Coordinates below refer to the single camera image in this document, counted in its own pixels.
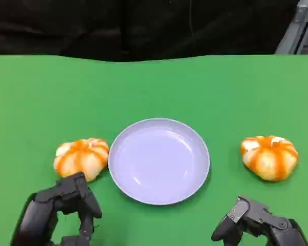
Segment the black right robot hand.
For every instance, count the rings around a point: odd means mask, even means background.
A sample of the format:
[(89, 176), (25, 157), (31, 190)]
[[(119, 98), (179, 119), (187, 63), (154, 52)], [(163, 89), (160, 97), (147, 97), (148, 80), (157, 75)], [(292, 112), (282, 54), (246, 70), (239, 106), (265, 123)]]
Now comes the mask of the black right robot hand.
[(233, 208), (213, 231), (211, 240), (222, 240), (224, 245), (238, 245), (243, 233), (255, 237), (265, 236), (266, 245), (308, 245), (301, 227), (295, 220), (276, 216), (269, 211), (268, 206), (238, 196)]

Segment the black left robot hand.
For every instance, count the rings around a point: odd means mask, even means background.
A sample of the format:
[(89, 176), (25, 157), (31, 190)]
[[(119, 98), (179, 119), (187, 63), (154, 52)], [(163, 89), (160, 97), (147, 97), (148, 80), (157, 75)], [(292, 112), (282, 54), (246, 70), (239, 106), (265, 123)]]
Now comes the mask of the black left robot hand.
[(81, 225), (78, 235), (64, 236), (59, 245), (90, 245), (94, 233), (94, 218), (102, 211), (84, 173), (65, 177), (56, 184), (32, 193), (16, 224), (11, 245), (55, 245), (51, 240), (58, 223), (57, 213), (78, 213)]

